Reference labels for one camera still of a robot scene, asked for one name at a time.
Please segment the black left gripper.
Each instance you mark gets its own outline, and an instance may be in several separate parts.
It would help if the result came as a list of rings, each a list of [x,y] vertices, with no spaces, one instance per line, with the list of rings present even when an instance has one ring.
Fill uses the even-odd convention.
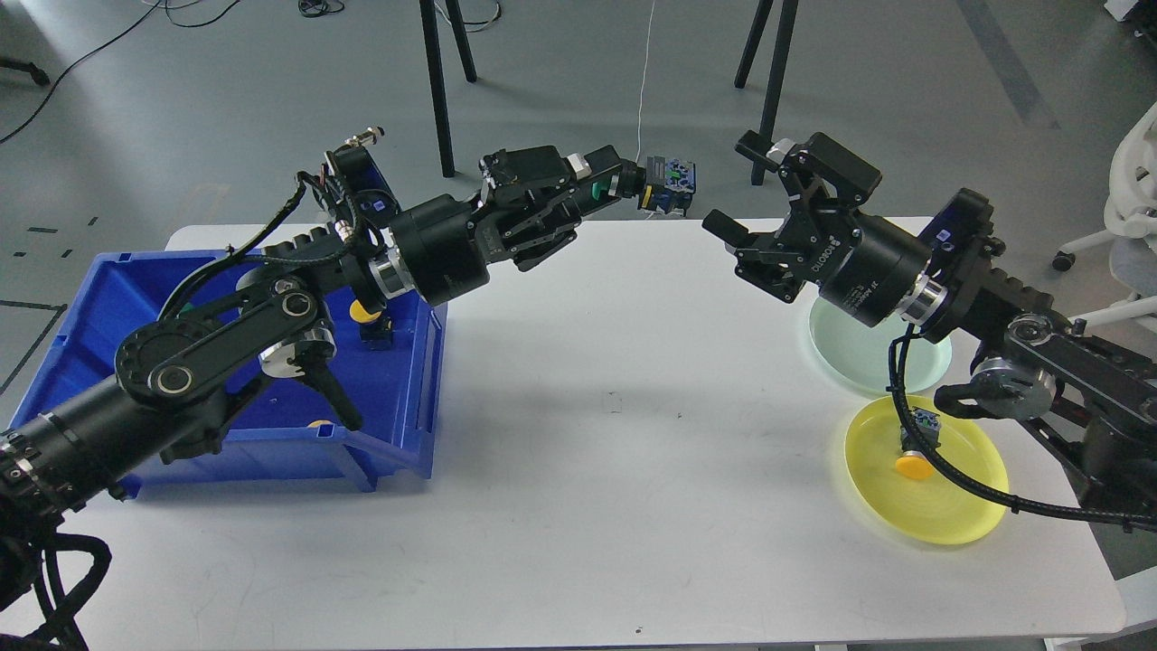
[[[570,156],[554,146],[501,149],[482,156],[479,168],[479,206],[500,210],[493,262],[513,260],[523,272],[575,241],[587,215],[644,193],[644,167],[622,160],[612,146]],[[553,201],[560,204],[545,209]],[[488,284],[471,204],[442,194],[410,210],[389,210],[381,199],[364,207],[385,244],[364,268],[381,299],[417,293],[439,308]]]

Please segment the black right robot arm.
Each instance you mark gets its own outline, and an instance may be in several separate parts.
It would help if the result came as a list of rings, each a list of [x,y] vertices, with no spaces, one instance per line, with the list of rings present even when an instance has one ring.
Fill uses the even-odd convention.
[[[736,275],[793,302],[802,284],[869,328],[892,315],[908,321],[889,345],[889,395],[906,441],[943,476],[1014,515],[1052,516],[1154,532],[1154,361],[1060,315],[1037,291],[992,264],[1004,252],[992,204],[961,188],[921,234],[862,210],[880,170],[821,132],[805,143],[747,131],[737,151],[776,173],[790,212],[773,234],[756,234],[721,210],[702,225],[731,247]],[[920,432],[904,373],[918,339],[955,330],[979,343],[971,379],[942,386],[938,410],[955,417],[1008,417],[1082,483],[1078,506],[1010,495],[955,468]]]

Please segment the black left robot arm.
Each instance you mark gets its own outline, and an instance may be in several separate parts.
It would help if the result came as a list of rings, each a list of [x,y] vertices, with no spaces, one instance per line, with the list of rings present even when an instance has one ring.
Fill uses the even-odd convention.
[[[278,378],[318,392],[348,429],[362,416],[329,370],[325,301],[349,288],[367,312],[417,293],[437,308],[476,291],[489,265],[531,271],[575,239],[595,210],[653,197],[648,168],[611,146],[553,146],[480,161],[481,190],[401,209],[369,147],[369,127],[300,172],[274,219],[184,278],[159,317],[132,331],[112,373],[3,432],[3,607],[34,592],[42,624],[5,650],[83,650],[76,614],[108,574],[98,537],[62,534],[62,516],[157,454],[219,453],[233,421]]]

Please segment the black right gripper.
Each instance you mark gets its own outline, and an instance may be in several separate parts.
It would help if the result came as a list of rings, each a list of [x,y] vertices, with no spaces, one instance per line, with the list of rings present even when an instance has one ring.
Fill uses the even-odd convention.
[[[737,276],[793,302],[802,284],[871,328],[892,315],[926,271],[931,249],[889,220],[860,212],[883,173],[823,132],[804,143],[747,130],[736,151],[760,172],[776,173],[789,217],[778,231],[749,231],[723,210],[702,220],[732,247]]]

